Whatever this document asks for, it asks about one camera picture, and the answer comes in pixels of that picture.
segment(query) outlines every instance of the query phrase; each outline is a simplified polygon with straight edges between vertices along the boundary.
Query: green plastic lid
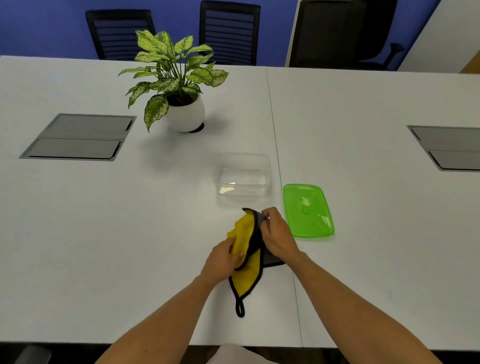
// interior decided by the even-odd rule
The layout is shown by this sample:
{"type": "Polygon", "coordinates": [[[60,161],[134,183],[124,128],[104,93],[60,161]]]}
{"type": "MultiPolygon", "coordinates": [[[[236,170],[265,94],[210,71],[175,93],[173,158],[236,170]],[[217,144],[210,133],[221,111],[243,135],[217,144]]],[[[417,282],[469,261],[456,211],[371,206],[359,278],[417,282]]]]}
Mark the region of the green plastic lid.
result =
{"type": "Polygon", "coordinates": [[[322,189],[311,184],[283,186],[283,203],[288,226],[298,238],[320,238],[335,232],[322,189]]]}

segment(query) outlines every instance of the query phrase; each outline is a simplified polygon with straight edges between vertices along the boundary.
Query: yellow microfiber cloth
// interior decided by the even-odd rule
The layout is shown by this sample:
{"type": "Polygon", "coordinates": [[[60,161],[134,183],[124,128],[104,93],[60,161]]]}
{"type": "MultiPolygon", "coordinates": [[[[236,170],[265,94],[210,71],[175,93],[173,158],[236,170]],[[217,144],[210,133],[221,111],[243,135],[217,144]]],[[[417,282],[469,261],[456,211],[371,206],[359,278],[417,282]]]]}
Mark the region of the yellow microfiber cloth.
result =
{"type": "Polygon", "coordinates": [[[243,299],[255,288],[262,277],[263,268],[284,264],[268,251],[263,241],[260,224],[265,216],[251,208],[244,208],[243,211],[246,215],[235,222],[234,230],[227,233],[227,238],[236,238],[231,255],[244,254],[228,279],[235,295],[238,317],[245,316],[243,299]]]}

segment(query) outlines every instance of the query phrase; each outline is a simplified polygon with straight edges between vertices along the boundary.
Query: chair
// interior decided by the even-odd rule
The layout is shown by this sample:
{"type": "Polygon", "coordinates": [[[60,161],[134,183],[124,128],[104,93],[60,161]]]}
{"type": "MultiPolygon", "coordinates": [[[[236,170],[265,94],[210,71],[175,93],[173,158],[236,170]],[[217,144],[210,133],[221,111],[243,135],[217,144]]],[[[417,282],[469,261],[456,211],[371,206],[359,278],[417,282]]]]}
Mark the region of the chair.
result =
{"type": "Polygon", "coordinates": [[[386,70],[395,55],[405,49],[401,44],[390,44],[390,54],[383,63],[361,61],[378,56],[384,48],[392,26],[397,0],[364,1],[367,4],[367,11],[357,44],[355,63],[352,68],[360,70],[386,70]]]}
{"type": "Polygon", "coordinates": [[[214,50],[217,64],[257,64],[260,6],[226,1],[202,1],[200,44],[214,50]]]}
{"type": "Polygon", "coordinates": [[[302,0],[289,67],[351,67],[366,9],[363,0],[302,0]]]}
{"type": "Polygon", "coordinates": [[[155,34],[149,10],[89,10],[85,16],[101,60],[133,61],[141,51],[135,30],[155,34]]]}

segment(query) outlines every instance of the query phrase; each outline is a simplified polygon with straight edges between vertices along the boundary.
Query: person's left hand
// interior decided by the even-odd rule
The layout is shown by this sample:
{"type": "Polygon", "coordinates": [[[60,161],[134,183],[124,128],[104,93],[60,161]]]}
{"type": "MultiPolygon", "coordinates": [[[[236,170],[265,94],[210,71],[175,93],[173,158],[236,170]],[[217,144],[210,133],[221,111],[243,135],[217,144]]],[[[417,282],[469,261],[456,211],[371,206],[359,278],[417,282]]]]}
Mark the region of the person's left hand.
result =
{"type": "Polygon", "coordinates": [[[230,256],[235,240],[235,238],[227,238],[216,245],[205,262],[200,275],[213,286],[230,277],[237,263],[243,258],[243,253],[230,256]]]}

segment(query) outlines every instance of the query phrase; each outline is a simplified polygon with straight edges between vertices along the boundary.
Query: potted plant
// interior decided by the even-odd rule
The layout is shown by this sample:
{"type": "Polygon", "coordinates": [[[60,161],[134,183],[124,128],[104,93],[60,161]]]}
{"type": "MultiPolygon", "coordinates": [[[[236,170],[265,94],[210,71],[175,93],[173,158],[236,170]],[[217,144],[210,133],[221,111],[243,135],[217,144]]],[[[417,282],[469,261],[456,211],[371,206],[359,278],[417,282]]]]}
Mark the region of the potted plant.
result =
{"type": "Polygon", "coordinates": [[[179,132],[190,132],[199,128],[205,119],[205,108],[198,84],[217,87],[226,80],[228,72],[213,69],[214,63],[205,67],[213,56],[213,50],[206,44],[192,47],[193,36],[188,36],[173,45],[167,32],[157,35],[148,30],[137,31],[138,46],[145,50],[135,57],[136,61],[152,63],[155,66],[127,68],[119,73],[135,73],[133,78],[154,76],[154,82],[139,82],[128,90],[128,107],[140,95],[156,91],[145,107],[144,121],[148,132],[152,124],[165,116],[169,126],[179,132]],[[207,55],[194,52],[212,52],[207,55]]]}

